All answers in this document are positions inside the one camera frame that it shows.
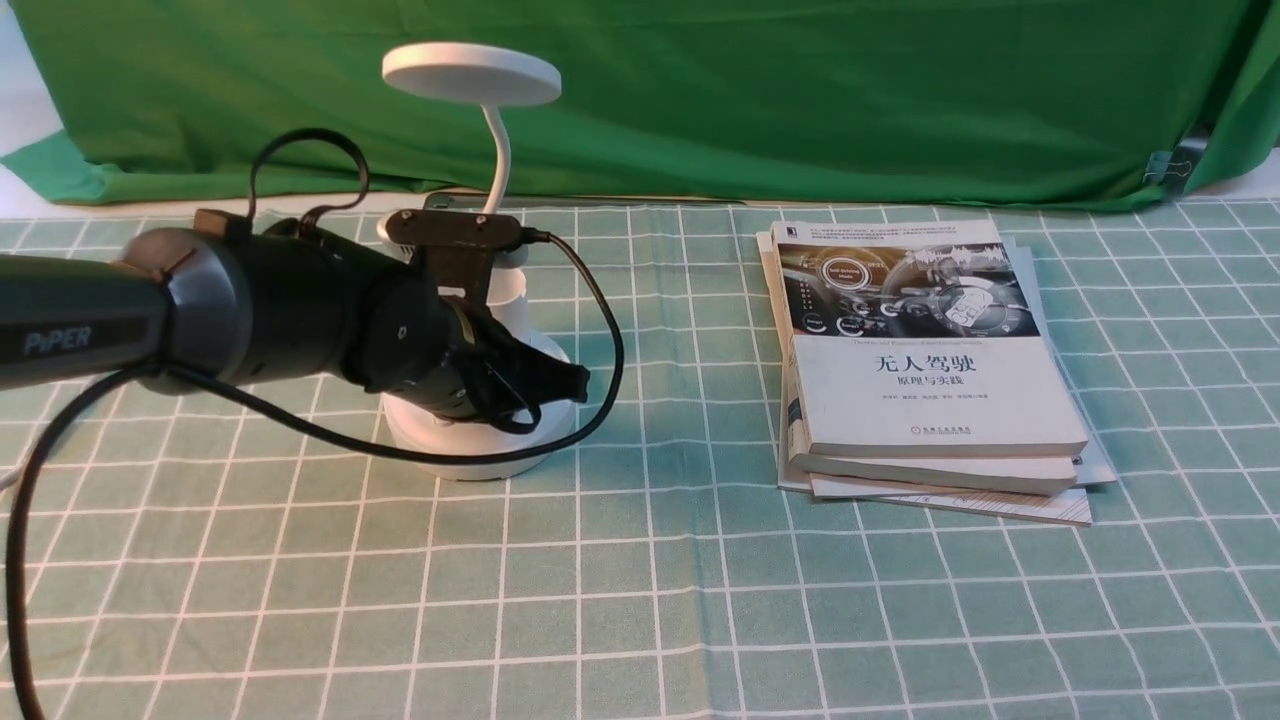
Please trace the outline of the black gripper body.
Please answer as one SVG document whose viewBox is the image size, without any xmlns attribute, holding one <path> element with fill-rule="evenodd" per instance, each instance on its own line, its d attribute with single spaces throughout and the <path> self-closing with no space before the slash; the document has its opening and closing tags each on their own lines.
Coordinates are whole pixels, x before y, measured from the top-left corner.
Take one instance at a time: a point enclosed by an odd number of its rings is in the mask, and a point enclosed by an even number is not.
<svg viewBox="0 0 1280 720">
<path fill-rule="evenodd" d="M 492 396 L 490 351 L 515 340 L 490 313 L 422 284 L 380 284 L 362 299 L 362 387 L 449 421 L 468 395 Z"/>
</svg>

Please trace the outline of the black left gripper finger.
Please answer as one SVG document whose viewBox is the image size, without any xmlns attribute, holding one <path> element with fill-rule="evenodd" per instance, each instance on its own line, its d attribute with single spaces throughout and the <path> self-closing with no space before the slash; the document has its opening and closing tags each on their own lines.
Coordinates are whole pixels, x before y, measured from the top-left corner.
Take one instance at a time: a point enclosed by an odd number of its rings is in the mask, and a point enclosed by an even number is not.
<svg viewBox="0 0 1280 720">
<path fill-rule="evenodd" d="M 500 397 L 468 395 L 465 400 L 471 409 L 470 421 L 486 424 L 511 436 L 530 436 L 543 419 L 541 407 L 518 395 Z"/>
</svg>

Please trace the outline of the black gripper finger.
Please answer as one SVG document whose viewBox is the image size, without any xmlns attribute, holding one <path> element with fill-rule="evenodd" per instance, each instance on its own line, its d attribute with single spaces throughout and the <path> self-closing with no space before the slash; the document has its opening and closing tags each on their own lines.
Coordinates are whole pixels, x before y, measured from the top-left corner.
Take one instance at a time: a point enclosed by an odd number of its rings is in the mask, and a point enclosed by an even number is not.
<svg viewBox="0 0 1280 720">
<path fill-rule="evenodd" d="M 548 334 L 502 340 L 490 351 L 492 398 L 503 411 L 559 401 L 585 404 L 591 373 Z"/>
</svg>

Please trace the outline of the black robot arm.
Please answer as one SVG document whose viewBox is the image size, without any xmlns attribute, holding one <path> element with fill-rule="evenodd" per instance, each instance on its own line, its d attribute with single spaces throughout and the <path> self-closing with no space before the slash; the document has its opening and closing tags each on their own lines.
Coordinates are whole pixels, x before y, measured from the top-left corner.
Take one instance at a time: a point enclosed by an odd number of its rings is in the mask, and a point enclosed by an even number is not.
<svg viewBox="0 0 1280 720">
<path fill-rule="evenodd" d="M 440 295 L 428 264 L 293 220 L 266 234 L 155 228 L 119 259 L 3 256 L 4 389 L 146 361 L 229 386 L 330 374 L 448 421 L 588 401 L 589 370 Z"/>
</svg>

